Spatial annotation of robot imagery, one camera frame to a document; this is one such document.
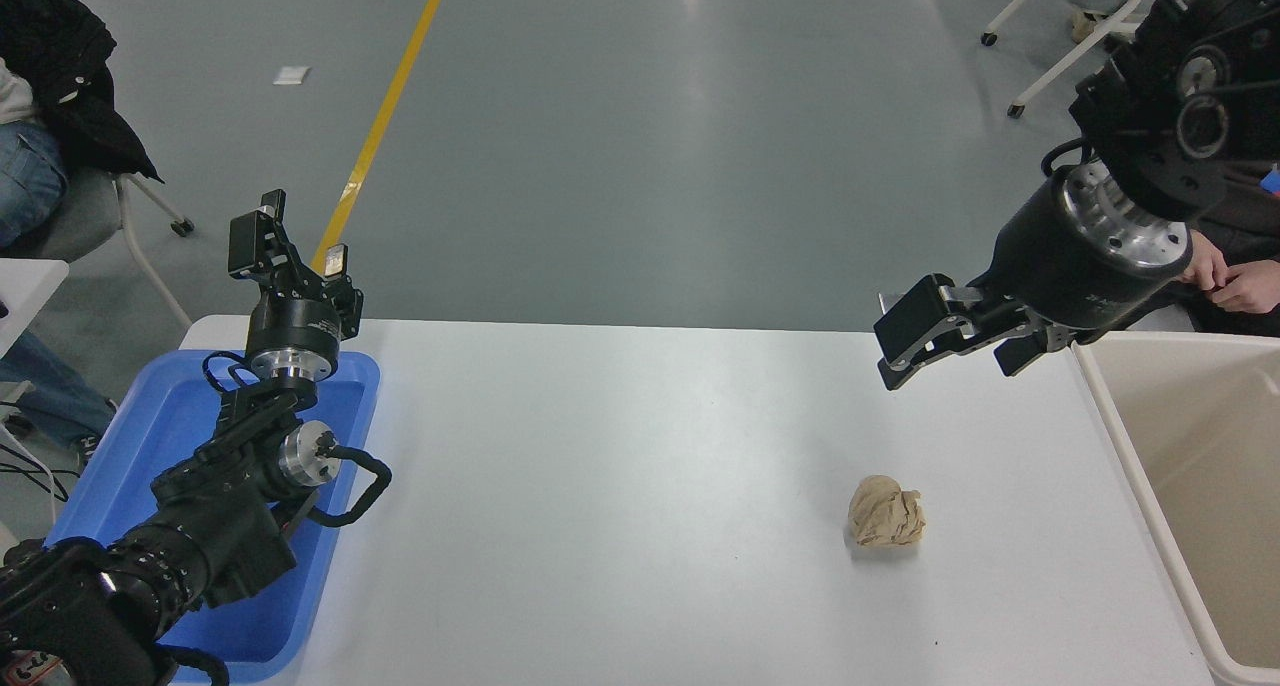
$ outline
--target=yellow floor line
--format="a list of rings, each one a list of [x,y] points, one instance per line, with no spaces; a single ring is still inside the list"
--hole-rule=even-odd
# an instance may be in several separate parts
[[[431,20],[435,19],[435,12],[439,10],[439,6],[440,0],[426,0],[426,6],[422,8],[422,15],[417,20],[413,35],[408,38],[408,45],[404,47],[403,56],[401,56],[399,67],[396,68],[392,84],[387,88],[383,104],[378,109],[378,116],[374,118],[374,125],[370,127],[369,134],[365,138],[365,146],[360,150],[360,157],[356,159],[356,168],[352,168],[347,186],[342,189],[342,198],[338,198],[338,209],[334,209],[333,218],[329,218],[329,227],[325,227],[320,247],[316,248],[315,257],[311,257],[311,267],[316,271],[324,269],[324,253],[333,244],[338,243],[343,229],[347,228],[351,211],[356,207],[360,191],[365,187],[365,177],[369,177],[369,168],[372,165],[378,147],[383,142],[383,134],[387,133],[387,125],[392,120],[393,113],[396,113],[401,92],[404,90],[408,74],[413,69],[413,61],[417,60],[417,52],[422,49],[422,42],[426,40],[426,31],[430,29]]]

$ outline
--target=jeans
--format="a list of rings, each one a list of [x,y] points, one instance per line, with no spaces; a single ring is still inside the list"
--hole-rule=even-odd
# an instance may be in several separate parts
[[[0,124],[0,248],[44,224],[65,191],[67,172],[54,136],[28,122]],[[106,399],[31,331],[23,331],[0,358],[0,381],[36,385],[18,404],[29,407],[23,416],[63,448],[101,435],[111,422]]]
[[[0,124],[0,248],[45,223],[67,193],[58,142],[31,122]]]
[[[64,449],[74,449],[83,436],[101,435],[115,416],[106,399],[32,331],[23,331],[0,358],[0,381],[31,381],[36,387],[18,399],[18,407],[31,407],[23,410],[23,416]]]

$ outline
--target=human hand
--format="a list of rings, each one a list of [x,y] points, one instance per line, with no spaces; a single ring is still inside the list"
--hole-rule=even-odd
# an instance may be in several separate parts
[[[1192,262],[1178,278],[1184,284],[1197,284],[1202,291],[1212,291],[1216,285],[1226,285],[1226,259],[1212,241],[1204,238],[1197,229],[1192,234]]]
[[[1251,261],[1229,267],[1225,288],[1208,294],[1222,311],[1271,314],[1280,305],[1280,262]]]

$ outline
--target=blue plastic tray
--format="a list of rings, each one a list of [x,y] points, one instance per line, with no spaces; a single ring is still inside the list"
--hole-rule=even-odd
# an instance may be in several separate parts
[[[109,544],[155,513],[151,477],[212,435],[219,399],[200,371],[205,355],[205,349],[179,349],[147,363],[49,535],[50,544],[68,536]],[[215,372],[227,363],[215,361]],[[374,360],[343,352],[338,372],[320,384],[319,403],[300,417],[319,419],[343,445],[364,448],[378,381]],[[320,490],[317,504],[329,513],[343,512],[355,472],[355,465],[343,463],[339,476]],[[311,631],[337,540],[337,529],[305,521],[289,541],[297,568],[252,599],[188,613],[160,642],[221,658],[233,682],[278,673]],[[175,681],[209,683],[205,673],[189,668],[179,669]]]

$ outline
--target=black cable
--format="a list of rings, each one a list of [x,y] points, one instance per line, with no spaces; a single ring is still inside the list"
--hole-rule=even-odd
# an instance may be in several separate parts
[[[355,522],[357,518],[365,514],[369,507],[374,506],[379,495],[387,490],[387,486],[392,484],[392,468],[385,463],[374,458],[369,452],[362,452],[361,449],[348,449],[347,445],[333,445],[325,456],[339,458],[342,461],[353,461],[356,466],[365,468],[365,471],[374,475],[374,483],[365,489],[364,494],[356,499],[356,506],[351,507],[347,513],[325,513],[324,509],[312,508],[307,512],[307,518],[315,521],[320,526],[326,526],[329,529],[338,529],[339,526],[346,526]]]
[[[200,649],[188,649],[184,646],[169,646],[165,644],[157,644],[161,649],[169,653],[178,666],[186,666],[188,668],[196,668],[197,671],[204,671],[209,676],[210,686],[228,686],[230,682],[230,673],[227,671],[227,664],[223,659]]]
[[[1084,140],[1084,136],[1080,136],[1080,138],[1078,140],[1069,140],[1069,142],[1066,142],[1065,145],[1056,145],[1056,147],[1048,150],[1048,152],[1044,154],[1044,157],[1041,159],[1041,170],[1043,172],[1044,177],[1051,177],[1053,174],[1053,163],[1057,161],[1057,157],[1062,156],[1062,154],[1065,152],[1069,152],[1069,150],[1088,148],[1088,147],[1089,142]]]
[[[32,404],[20,404],[20,403],[14,403],[14,402],[0,402],[0,404],[12,404],[12,407],[13,408],[18,408],[18,411],[29,411],[31,413],[41,413],[41,416],[47,416],[50,419],[56,419],[59,421],[65,421],[65,422],[68,422],[68,424],[70,424],[73,426],[79,426],[83,430],[88,431],[90,434],[92,434],[95,436],[99,436],[99,439],[101,439],[101,436],[102,436],[102,433],[100,430],[97,430],[96,427],[92,427],[92,426],[90,426],[90,425],[87,425],[87,424],[84,424],[82,421],[76,421],[74,419],[70,419],[68,416],[63,416],[63,413],[54,413],[54,412],[47,411],[45,408],[36,408]]]
[[[236,371],[238,371],[241,369],[243,369],[244,371],[248,371],[248,372],[253,371],[253,367],[250,366],[248,360],[244,358],[243,355],[238,355],[238,353],[233,353],[233,352],[214,352],[211,355],[206,355],[205,361],[201,362],[201,365],[200,365],[200,370],[202,372],[205,372],[205,381],[209,381],[209,385],[214,387],[215,392],[218,392],[219,394],[228,393],[227,387],[221,385],[220,381],[218,380],[218,378],[214,376],[214,372],[209,370],[209,363],[211,361],[214,361],[215,358],[225,358],[225,360],[229,360],[229,361],[234,362],[233,366],[230,366],[227,370],[227,372],[230,376],[232,381],[236,381],[236,384],[238,387],[247,387],[248,385],[236,372]]]
[[[41,486],[41,489],[44,489],[46,494],[52,494],[52,491],[49,489],[47,484],[42,484],[40,480],[37,480],[36,476],[32,475],[32,474],[45,474],[45,468],[41,468],[40,465],[36,461],[33,461],[32,458],[29,458],[27,454],[23,454],[23,453],[18,452],[18,451],[10,449],[9,445],[0,444],[0,452],[10,454],[12,457],[18,458],[23,463],[27,463],[28,466],[31,466],[31,472],[27,472],[27,468],[20,468],[20,467],[15,467],[15,468],[17,468],[18,472],[22,472],[23,476],[27,476],[28,481],[32,481],[32,484],[35,484],[37,486]],[[58,471],[63,471],[63,468],[50,468],[49,471],[50,471],[50,474],[54,474],[54,472],[58,472]],[[58,486],[58,490],[61,493],[61,499],[60,500],[65,502],[67,500],[67,488],[63,486],[63,483],[56,476],[54,476],[54,484]]]
[[[50,472],[52,474],[59,474],[61,471],[65,470],[50,468]],[[41,481],[40,477],[36,477],[36,475],[45,476],[45,471],[40,471],[40,468],[18,468],[13,463],[0,463],[0,476],[4,476],[6,474],[17,474],[20,475],[22,477],[26,477],[27,481],[32,481],[32,484],[35,484],[41,491],[46,494],[52,494],[54,499],[56,499],[60,503],[67,503],[67,499],[70,498],[70,494],[67,493],[67,486],[64,486],[63,483],[59,481],[56,476],[54,476],[54,486],[58,488],[56,494],[49,489],[49,484]]]

